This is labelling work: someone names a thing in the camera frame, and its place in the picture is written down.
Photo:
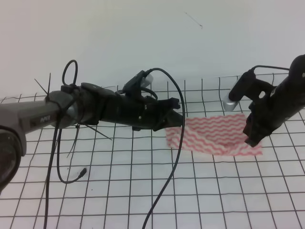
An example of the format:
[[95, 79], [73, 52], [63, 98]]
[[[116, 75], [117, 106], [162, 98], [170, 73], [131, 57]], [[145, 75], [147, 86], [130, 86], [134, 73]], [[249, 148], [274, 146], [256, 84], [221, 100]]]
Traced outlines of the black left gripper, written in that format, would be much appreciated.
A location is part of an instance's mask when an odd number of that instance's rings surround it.
[[69, 114], [68, 117], [82, 125], [96, 125], [104, 121], [129, 125], [136, 131], [158, 131], [183, 124], [183, 116], [172, 112], [180, 109], [179, 99], [158, 100], [149, 95], [142, 96], [142, 88], [122, 94], [82, 83], [81, 86], [62, 85], [61, 91], [71, 95], [76, 105], [76, 114]]

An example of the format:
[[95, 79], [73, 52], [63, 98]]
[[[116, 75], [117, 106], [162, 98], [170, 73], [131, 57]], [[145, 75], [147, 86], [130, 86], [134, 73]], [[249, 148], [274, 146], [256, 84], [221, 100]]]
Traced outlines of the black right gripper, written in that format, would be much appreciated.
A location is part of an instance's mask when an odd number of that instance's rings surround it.
[[283, 101], [269, 96], [253, 101], [249, 108], [251, 113], [246, 120], [243, 133], [247, 136], [245, 142], [251, 147], [255, 147], [282, 125], [285, 120], [285, 112]]

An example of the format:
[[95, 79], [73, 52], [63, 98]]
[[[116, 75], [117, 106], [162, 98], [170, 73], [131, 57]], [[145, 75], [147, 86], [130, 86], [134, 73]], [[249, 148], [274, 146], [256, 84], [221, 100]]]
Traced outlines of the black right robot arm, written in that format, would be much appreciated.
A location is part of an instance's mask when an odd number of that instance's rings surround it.
[[278, 86], [250, 104], [251, 113], [243, 130], [247, 135], [245, 142], [257, 146], [304, 107], [305, 56], [300, 55], [292, 61], [288, 76]]

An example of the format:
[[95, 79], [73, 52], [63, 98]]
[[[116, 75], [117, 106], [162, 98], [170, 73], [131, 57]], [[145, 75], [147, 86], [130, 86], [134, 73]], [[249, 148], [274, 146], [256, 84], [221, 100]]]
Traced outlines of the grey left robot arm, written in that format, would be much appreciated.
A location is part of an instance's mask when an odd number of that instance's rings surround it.
[[63, 86], [42, 101], [3, 104], [0, 107], [0, 186], [13, 179], [26, 154], [26, 134], [45, 126], [60, 129], [100, 121], [129, 125], [134, 130], [158, 131], [180, 127], [179, 100], [156, 100], [149, 96], [132, 98], [91, 83]]

